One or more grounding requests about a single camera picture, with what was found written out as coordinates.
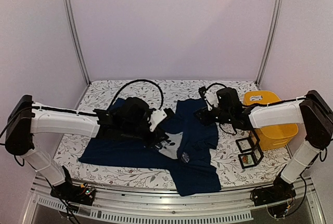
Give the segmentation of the navy blue printed t-shirt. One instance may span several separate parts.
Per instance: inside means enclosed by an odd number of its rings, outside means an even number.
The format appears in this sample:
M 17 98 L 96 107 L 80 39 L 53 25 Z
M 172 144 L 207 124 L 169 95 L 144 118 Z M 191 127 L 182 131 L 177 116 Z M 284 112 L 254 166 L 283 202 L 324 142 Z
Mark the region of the navy blue printed t-shirt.
M 79 162 L 100 166 L 166 169 L 181 196 L 221 190 L 211 150 L 217 148 L 216 124 L 203 126 L 194 113 L 206 104 L 201 99 L 179 100 L 175 115 L 162 123 L 168 139 L 152 148 L 140 140 L 92 138 Z

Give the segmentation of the round white blue brooch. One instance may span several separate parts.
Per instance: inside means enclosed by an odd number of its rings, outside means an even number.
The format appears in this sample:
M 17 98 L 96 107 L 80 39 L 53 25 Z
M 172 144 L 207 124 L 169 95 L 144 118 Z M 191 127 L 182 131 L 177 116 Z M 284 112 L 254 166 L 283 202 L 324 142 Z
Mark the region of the round white blue brooch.
M 186 164 L 189 163 L 190 157 L 189 157 L 189 155 L 186 152 L 182 153 L 182 155 L 181 155 L 181 161 L 183 163 L 186 163 Z

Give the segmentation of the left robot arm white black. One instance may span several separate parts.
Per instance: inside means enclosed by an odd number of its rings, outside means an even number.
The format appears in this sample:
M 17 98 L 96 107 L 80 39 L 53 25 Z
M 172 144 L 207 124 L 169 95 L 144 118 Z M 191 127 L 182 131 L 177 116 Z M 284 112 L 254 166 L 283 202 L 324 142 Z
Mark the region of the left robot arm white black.
M 172 109 L 150 108 L 137 97 L 127 98 L 120 107 L 89 113 L 46 106 L 24 95 L 8 117 L 1 135 L 5 136 L 8 153 L 23 158 L 57 187 L 60 195 L 73 200 L 78 194 L 76 186 L 69 182 L 64 168 L 47 152 L 35 147 L 33 135 L 59 133 L 113 141 L 139 140 L 149 147 L 168 139 L 161 124 L 173 115 Z

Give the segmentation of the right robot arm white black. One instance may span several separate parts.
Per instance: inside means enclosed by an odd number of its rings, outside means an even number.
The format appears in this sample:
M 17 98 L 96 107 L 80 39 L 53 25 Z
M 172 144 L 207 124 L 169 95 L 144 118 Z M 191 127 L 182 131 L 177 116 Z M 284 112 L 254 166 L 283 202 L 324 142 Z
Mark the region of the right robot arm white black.
M 198 92 L 206 106 L 195 112 L 195 116 L 205 126 L 212 123 L 230 124 L 235 130 L 254 132 L 255 129 L 275 125 L 304 125 L 304 141 L 269 190 L 269 197 L 273 201 L 285 197 L 289 193 L 289 186 L 332 142 L 332 109 L 315 90 L 295 99 L 249 106 L 240 102 L 237 91 L 231 87 L 213 93 L 209 87 L 203 86 Z

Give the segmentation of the black display box orange brooch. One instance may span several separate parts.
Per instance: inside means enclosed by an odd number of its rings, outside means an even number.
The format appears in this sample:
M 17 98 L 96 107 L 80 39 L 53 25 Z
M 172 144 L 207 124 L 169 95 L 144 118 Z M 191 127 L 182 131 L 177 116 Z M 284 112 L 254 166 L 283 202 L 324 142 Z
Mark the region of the black display box orange brooch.
M 242 169 L 256 167 L 263 159 L 264 154 L 260 146 L 255 146 L 253 150 L 238 155 Z

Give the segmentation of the yellow plastic basket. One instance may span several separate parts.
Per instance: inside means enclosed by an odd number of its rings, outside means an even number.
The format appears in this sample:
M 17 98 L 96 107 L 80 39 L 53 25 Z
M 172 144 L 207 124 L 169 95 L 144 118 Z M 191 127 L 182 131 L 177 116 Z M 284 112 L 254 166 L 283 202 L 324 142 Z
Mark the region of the yellow plastic basket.
M 280 98 L 272 91 L 249 91 L 244 95 L 243 103 L 247 106 L 259 103 L 267 104 L 280 101 Z M 297 134 L 297 124 L 285 124 L 255 129 L 260 138 L 260 147 L 263 151 L 278 149 L 286 146 Z

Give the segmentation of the floral patterned table mat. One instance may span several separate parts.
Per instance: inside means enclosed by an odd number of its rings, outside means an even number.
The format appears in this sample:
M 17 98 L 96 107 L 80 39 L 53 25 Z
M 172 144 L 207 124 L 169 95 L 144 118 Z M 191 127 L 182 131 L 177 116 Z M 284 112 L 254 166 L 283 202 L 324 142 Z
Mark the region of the floral patterned table mat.
M 164 106 L 176 109 L 178 100 L 198 99 L 198 89 L 213 84 L 213 90 L 220 87 L 217 81 L 210 80 L 156 80 L 164 94 Z M 106 109 L 116 92 L 126 84 L 126 80 L 105 80 L 92 82 L 78 109 L 92 111 Z M 211 150 L 211 165 L 216 168 L 221 186 L 241 187 L 274 180 L 280 170 L 290 160 L 287 148 L 265 151 L 260 164 L 253 168 L 242 169 L 235 143 L 236 139 L 246 137 L 246 131 L 239 131 L 236 136 L 230 135 L 232 128 L 225 125 L 219 130 L 219 142 L 215 150 Z M 64 165 L 72 179 L 95 182 L 99 185 L 118 185 L 136 188 L 174 190 L 175 183 L 170 172 L 165 169 L 148 169 L 132 167 L 98 166 L 79 162 L 89 139 L 83 136 L 64 135 L 54 155 L 55 161 Z

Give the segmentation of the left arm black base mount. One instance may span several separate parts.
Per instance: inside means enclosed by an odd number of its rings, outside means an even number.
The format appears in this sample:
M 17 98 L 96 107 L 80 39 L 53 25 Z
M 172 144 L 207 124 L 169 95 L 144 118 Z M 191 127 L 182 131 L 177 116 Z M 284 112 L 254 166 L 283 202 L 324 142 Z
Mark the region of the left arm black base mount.
M 62 168 L 65 172 L 65 181 L 58 186 L 52 186 L 50 195 L 64 201 L 92 206 L 96 188 L 89 186 L 87 183 L 80 186 L 74 185 L 69 171 L 64 166 Z

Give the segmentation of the aluminium front rail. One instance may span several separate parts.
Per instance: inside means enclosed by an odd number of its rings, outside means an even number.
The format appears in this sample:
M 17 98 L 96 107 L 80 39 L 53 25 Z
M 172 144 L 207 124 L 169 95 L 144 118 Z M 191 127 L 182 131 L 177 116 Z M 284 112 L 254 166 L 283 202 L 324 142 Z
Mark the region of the aluminium front rail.
M 182 197 L 174 190 L 98 185 L 92 206 L 77 205 L 68 218 L 64 205 L 51 197 L 45 179 L 33 182 L 23 223 L 326 223 L 311 178 L 294 184 L 291 215 L 274 218 L 268 206 L 255 206 L 252 187 Z

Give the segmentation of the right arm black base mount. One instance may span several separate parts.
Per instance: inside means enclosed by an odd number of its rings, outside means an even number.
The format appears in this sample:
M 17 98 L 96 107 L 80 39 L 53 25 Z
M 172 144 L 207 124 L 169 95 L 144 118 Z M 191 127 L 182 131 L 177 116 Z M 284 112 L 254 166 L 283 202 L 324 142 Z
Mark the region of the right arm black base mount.
M 269 187 L 256 187 L 250 193 L 250 200 L 255 206 L 261 206 L 291 199 L 296 196 L 293 183 L 287 183 L 279 176 Z

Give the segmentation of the right aluminium corner post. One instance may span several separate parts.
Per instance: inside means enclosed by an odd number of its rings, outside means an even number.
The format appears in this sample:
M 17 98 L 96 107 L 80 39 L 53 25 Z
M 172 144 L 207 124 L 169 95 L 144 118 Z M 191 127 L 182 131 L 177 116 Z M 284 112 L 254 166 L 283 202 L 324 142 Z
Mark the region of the right aluminium corner post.
M 283 0 L 274 0 L 274 7 L 273 7 L 273 12 L 272 12 L 272 17 L 271 17 L 271 22 L 270 22 L 270 27 L 268 30 L 268 35 L 264 47 L 264 52 L 263 56 L 259 65 L 259 70 L 255 79 L 255 84 L 257 85 L 258 88 L 261 87 L 261 84 L 263 82 L 265 70 L 268 64 L 268 60 L 270 57 L 271 49 L 273 46 L 274 42 L 274 37 L 276 33 L 276 29 L 278 26 L 278 20 L 279 20 L 279 15 L 281 11 L 281 6 L 282 6 Z

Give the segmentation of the aluminium corner post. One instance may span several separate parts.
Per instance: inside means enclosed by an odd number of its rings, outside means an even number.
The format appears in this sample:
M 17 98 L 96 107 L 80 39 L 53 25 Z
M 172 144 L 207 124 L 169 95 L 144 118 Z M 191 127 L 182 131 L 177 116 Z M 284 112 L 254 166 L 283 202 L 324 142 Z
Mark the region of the aluminium corner post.
M 84 56 L 83 56 L 83 52 L 82 52 L 82 48 L 80 45 L 80 39 L 79 39 L 78 31 L 76 28 L 76 24 L 75 24 L 75 18 L 74 18 L 71 0 L 63 0 L 63 4 L 65 7 L 68 26 L 69 26 L 69 30 L 70 30 L 70 34 L 71 34 L 71 38 L 72 38 L 72 42 L 73 42 L 75 55 L 78 60 L 79 68 L 81 70 L 81 73 L 82 73 L 82 76 L 83 76 L 83 79 L 84 79 L 86 85 L 90 85 L 91 79 L 88 74 L 88 69 L 87 69 L 87 66 L 86 66 L 86 63 L 84 60 Z
M 274 0 L 274 7 L 273 7 L 273 12 L 272 12 L 272 17 L 271 17 L 271 22 L 270 22 L 270 27 L 268 30 L 268 35 L 264 47 L 264 52 L 263 56 L 259 65 L 259 70 L 255 79 L 255 84 L 257 85 L 258 88 L 261 87 L 261 84 L 263 82 L 265 70 L 268 64 L 268 60 L 270 57 L 271 49 L 273 46 L 274 42 L 274 37 L 276 33 L 276 29 L 278 26 L 278 20 L 279 20 L 279 15 L 281 11 L 281 6 L 282 6 L 283 0 Z

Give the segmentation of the left aluminium corner post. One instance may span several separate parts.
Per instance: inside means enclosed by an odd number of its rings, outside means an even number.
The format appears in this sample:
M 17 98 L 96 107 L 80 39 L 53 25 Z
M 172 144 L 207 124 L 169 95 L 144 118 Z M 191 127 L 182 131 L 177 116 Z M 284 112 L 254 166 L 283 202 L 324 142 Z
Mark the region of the left aluminium corner post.
M 69 30 L 70 30 L 70 34 L 71 34 L 71 38 L 72 38 L 72 42 L 73 42 L 75 55 L 78 60 L 79 68 L 81 70 L 81 73 L 82 73 L 82 76 L 83 76 L 83 79 L 84 79 L 86 85 L 90 85 L 91 79 L 88 74 L 88 69 L 87 69 L 87 66 L 86 66 L 86 63 L 84 60 L 84 56 L 83 56 L 83 52 L 82 52 L 82 48 L 80 45 L 80 39 L 79 39 L 78 31 L 76 28 L 76 24 L 75 24 L 75 18 L 74 18 L 71 0 L 63 0 L 63 4 L 65 7 L 68 26 L 69 26 Z

